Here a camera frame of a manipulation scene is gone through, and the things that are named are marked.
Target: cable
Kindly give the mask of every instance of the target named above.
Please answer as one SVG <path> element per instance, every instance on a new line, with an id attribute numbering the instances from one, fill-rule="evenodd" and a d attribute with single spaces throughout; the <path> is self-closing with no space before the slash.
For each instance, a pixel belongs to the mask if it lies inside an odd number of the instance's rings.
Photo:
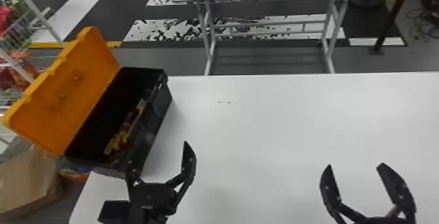
<path id="1" fill-rule="evenodd" d="M 409 28 L 409 34 L 415 39 L 422 38 L 424 41 L 429 41 L 429 38 L 439 39 L 439 29 L 436 28 L 426 17 L 430 16 L 433 11 L 425 10 L 423 8 L 415 8 L 405 13 L 406 18 L 413 20 L 413 26 Z"/>

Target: yellow toolbox lid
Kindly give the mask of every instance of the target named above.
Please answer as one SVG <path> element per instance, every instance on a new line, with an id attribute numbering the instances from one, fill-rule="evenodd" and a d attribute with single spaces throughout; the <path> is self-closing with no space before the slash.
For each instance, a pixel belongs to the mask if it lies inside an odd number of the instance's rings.
<path id="1" fill-rule="evenodd" d="M 84 28 L 6 111 L 3 124 L 63 155 L 118 71 L 99 31 Z"/>

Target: black toolbox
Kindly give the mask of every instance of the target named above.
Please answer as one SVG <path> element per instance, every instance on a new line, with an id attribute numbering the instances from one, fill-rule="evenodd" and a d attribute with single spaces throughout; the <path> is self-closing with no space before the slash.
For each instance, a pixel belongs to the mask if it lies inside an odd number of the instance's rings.
<path id="1" fill-rule="evenodd" d="M 54 155 L 125 177 L 141 171 L 172 101 L 164 70 L 119 68 L 94 27 L 60 53 L 3 123 Z"/>

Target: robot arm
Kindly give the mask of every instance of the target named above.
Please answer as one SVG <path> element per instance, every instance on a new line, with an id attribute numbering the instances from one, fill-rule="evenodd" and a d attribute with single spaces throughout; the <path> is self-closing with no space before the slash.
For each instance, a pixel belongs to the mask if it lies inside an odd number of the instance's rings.
<path id="1" fill-rule="evenodd" d="M 128 167 L 126 183 L 129 201 L 104 202 L 98 221 L 103 224 L 164 224 L 175 214 L 195 177 L 197 158 L 191 146 L 184 142 L 182 170 L 165 183 L 146 183 L 140 173 Z"/>
<path id="2" fill-rule="evenodd" d="M 406 182 L 385 163 L 380 164 L 376 169 L 394 204 L 386 216 L 366 217 L 345 205 L 342 202 L 331 165 L 326 167 L 320 179 L 320 193 L 329 214 L 338 224 L 346 224 L 342 215 L 356 224 L 416 224 L 416 205 Z"/>

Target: paper bag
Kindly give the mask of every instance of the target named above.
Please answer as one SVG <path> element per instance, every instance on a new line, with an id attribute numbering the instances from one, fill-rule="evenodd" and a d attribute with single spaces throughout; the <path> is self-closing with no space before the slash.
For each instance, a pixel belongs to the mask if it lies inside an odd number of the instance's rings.
<path id="1" fill-rule="evenodd" d="M 0 219 L 24 216 L 60 197 L 56 159 L 37 147 L 0 165 Z"/>

